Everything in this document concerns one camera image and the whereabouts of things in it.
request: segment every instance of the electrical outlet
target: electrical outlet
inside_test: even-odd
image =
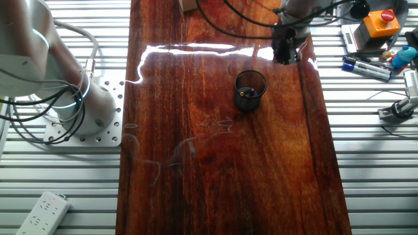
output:
[[[69,207],[65,196],[44,192],[16,235],[52,235]]]

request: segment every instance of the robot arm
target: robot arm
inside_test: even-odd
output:
[[[300,19],[307,18],[309,15],[323,10],[332,4],[334,0],[281,0],[282,7],[277,12],[280,16],[280,24],[292,24]],[[370,6],[365,0],[357,1],[352,11],[356,12],[354,18],[366,17],[370,11]],[[273,37],[277,38],[273,40],[272,47],[275,51],[275,60],[278,63],[288,65],[299,61],[297,48],[305,42],[306,37],[309,35],[310,28],[309,23],[313,19],[306,20],[305,22],[295,24],[291,27],[285,28],[272,28]]]
[[[98,86],[59,37],[43,0],[0,1],[0,96],[35,94],[41,99],[62,90],[61,80],[80,88],[86,118],[78,135],[102,131],[112,121],[116,103]],[[66,92],[53,109],[61,119],[77,113],[72,93]],[[64,121],[69,128],[72,121]]]

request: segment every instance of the bolt hole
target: bolt hole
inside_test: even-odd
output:
[[[97,126],[99,126],[101,128],[104,128],[105,127],[105,124],[100,119],[96,119],[96,120],[94,120],[94,122],[96,123]]]

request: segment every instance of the mounting plate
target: mounting plate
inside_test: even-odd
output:
[[[125,79],[109,79],[106,77],[96,77],[94,82],[109,90],[116,103],[116,113],[112,122],[103,131],[91,136],[74,135],[69,141],[61,144],[51,145],[52,147],[116,147],[122,139],[123,103],[125,98]],[[52,125],[48,123],[45,130],[44,139],[49,137],[57,138],[66,130],[62,125]]]

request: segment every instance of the glossy wood surface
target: glossy wood surface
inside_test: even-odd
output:
[[[271,34],[222,0],[202,7],[234,33]],[[270,45],[222,35],[176,0],[132,0],[117,235],[351,234],[312,40],[288,66],[272,62]],[[234,79],[248,69],[268,88],[243,113]]]

